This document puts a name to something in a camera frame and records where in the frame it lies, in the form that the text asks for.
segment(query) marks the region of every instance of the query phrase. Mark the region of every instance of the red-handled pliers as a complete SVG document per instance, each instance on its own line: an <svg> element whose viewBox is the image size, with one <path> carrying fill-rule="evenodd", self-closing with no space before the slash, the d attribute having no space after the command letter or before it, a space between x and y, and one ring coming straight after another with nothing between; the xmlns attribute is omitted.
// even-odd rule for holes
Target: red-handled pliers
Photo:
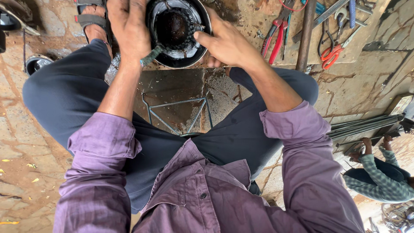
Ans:
<svg viewBox="0 0 414 233"><path fill-rule="evenodd" d="M292 8L293 5L295 4L295 0L285 0L284 3L287 7ZM267 33L266 37L265 37L265 41L263 42L263 46L262 46L262 56L265 57L266 56L266 52L269 48L270 45L270 41L272 40L273 34L276 32L276 30L279 28L279 33L277 35L277 40L276 40L276 45L273 48L272 54L270 55L269 58L269 64L272 65L277 53L279 52L281 46L282 46L282 42L284 39L283 36L283 31L286 30L288 23L288 17L290 12L292 12L291 10L287 9L286 7L282 8L282 11L279 14L279 17L277 17L275 20L273 20L272 23L272 27L270 28L269 32Z"/></svg>

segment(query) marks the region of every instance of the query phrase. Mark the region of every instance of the leg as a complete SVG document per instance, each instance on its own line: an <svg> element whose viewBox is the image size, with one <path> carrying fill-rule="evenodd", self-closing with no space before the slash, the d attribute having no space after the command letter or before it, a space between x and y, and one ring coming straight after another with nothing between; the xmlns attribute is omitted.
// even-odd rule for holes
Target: leg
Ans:
<svg viewBox="0 0 414 233"><path fill-rule="evenodd" d="M375 165L377 166L377 169L380 170L382 173L384 173L386 176L388 176L390 179L393 179L397 182L401 182L407 178L405 177L405 174L402 173L402 171L408 173L407 171L399 167L396 167L392 164L386 163L378 158L374 158L374 161L375 161ZM352 177L356 180L359 180L359 181L362 181L368 184L376 184L372 180L372 178L369 176L368 172L366 172L363 168L349 169L348 171L344 173L344 175L347 175L349 177Z"/></svg>
<svg viewBox="0 0 414 233"><path fill-rule="evenodd" d="M296 70L274 69L304 100L314 104L318 85L309 75ZM241 102L220 123L206 134L193 139L200 152L213 163L224 165L246 159L253 181L269 159L282 146L279 139L268 138L263 132L259 112L265 102L250 76L240 68L232 68L230 78L246 87L252 96Z"/></svg>
<svg viewBox="0 0 414 233"><path fill-rule="evenodd" d="M67 140L98 109L108 85L104 75L111 58L101 40L35 72L24 84L23 100L39 123L67 149ZM158 173L185 139L160 130L134 113L135 137L143 150L125 163L126 190L132 212L148 202Z"/></svg>

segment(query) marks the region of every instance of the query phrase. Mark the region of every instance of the shirt sleeve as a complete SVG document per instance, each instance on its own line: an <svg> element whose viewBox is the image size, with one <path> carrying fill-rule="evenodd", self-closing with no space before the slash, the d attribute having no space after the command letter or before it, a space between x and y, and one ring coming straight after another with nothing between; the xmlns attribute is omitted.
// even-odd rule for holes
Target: shirt sleeve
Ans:
<svg viewBox="0 0 414 233"><path fill-rule="evenodd" d="M72 134L72 167L59 188L54 232L129 232L131 207L121 171L141 151L124 118L95 113Z"/></svg>
<svg viewBox="0 0 414 233"><path fill-rule="evenodd" d="M386 163L390 163L394 166L400 167L400 165L398 165L397 159L395 158L394 152L386 150L382 146L380 146L379 149L383 153Z"/></svg>
<svg viewBox="0 0 414 233"><path fill-rule="evenodd" d="M315 232L364 232L355 202L342 185L342 167L332 157L326 135L330 125L307 101L288 112L266 110L260 118L265 134L284 145L286 212Z"/></svg>
<svg viewBox="0 0 414 233"><path fill-rule="evenodd" d="M377 184L375 192L383 199L398 202L400 200L405 201L407 197L410 197L411 192L408 186L389 178L377 169L373 154L361 156L358 160L362 163L363 168L371 179Z"/></svg>

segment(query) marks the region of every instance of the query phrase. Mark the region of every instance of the red wire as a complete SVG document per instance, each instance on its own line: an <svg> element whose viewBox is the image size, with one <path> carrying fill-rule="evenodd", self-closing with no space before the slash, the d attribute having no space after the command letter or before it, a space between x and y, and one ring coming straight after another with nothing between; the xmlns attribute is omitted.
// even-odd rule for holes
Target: red wire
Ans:
<svg viewBox="0 0 414 233"><path fill-rule="evenodd" d="M303 10L303 9L305 8L306 4L308 3L308 0L306 0L305 5L304 5L301 9L299 9L299 10L294 10L294 9L291 9L291 8L287 7L285 4L283 4L282 0L279 0L279 2L280 2L280 4L282 4L282 5L283 5L286 9L289 9L289 10L291 10L291 11L301 11L301 10Z"/></svg>

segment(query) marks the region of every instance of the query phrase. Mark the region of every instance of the person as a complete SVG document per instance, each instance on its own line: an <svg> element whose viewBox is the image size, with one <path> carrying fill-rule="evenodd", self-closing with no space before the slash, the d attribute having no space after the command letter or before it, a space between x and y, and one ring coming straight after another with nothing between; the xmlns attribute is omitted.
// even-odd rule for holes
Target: person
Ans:
<svg viewBox="0 0 414 233"><path fill-rule="evenodd" d="M107 34L85 27L89 45L36 71L23 99L73 155L61 185L54 232L363 232L332 158L330 125L315 111L318 85L295 70L273 69L229 22L207 9L214 37L195 32L210 67L252 92L223 121L192 139L162 131L132 110L151 50L145 0L109 0L107 16L121 62L111 86ZM88 5L83 14L105 17ZM248 189L283 149L286 210Z"/></svg>
<svg viewBox="0 0 414 233"><path fill-rule="evenodd" d="M383 146L379 149L385 162L372 154L372 142L361 138L366 146L364 154L353 152L353 161L362 163L363 168L351 168L342 176L348 188L368 198L385 203L406 202L414 198L414 177L398 165L391 149L389 135L384 136Z"/></svg>

